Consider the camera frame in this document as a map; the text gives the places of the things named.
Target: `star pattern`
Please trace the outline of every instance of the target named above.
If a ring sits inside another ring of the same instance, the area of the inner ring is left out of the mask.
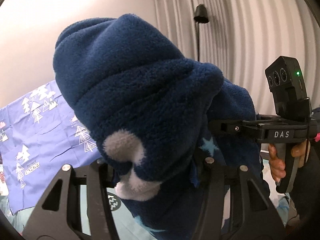
[[[159,232],[164,232],[165,230],[158,230],[158,229],[152,229],[152,228],[149,228],[147,226],[145,226],[141,220],[141,217],[140,216],[136,216],[134,218],[134,221],[139,225],[141,226],[143,229],[145,229],[146,231],[148,231],[152,236],[154,236],[153,233],[159,233]]]
[[[204,144],[200,147],[200,149],[209,152],[210,156],[213,157],[214,151],[219,150],[219,148],[213,143],[213,138],[211,137],[210,140],[202,138],[202,141]]]

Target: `white fuzzy patch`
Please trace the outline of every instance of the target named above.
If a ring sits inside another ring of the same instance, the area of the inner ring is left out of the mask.
[[[132,162],[136,166],[141,165],[145,156],[145,148],[141,140],[134,134],[119,130],[108,136],[103,142],[103,149],[109,158],[118,162]],[[159,181],[145,181],[140,179],[132,169],[120,177],[115,190],[116,194],[123,199],[146,201],[158,194]]]

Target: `fuzzy blue fabric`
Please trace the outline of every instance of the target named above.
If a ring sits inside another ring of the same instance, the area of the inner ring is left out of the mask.
[[[190,239],[203,198],[192,155],[247,165],[260,179],[260,149],[215,138],[208,120],[256,118],[248,92],[216,66],[185,58],[131,14],[66,28],[53,59],[56,82],[118,177],[116,193],[157,239]]]

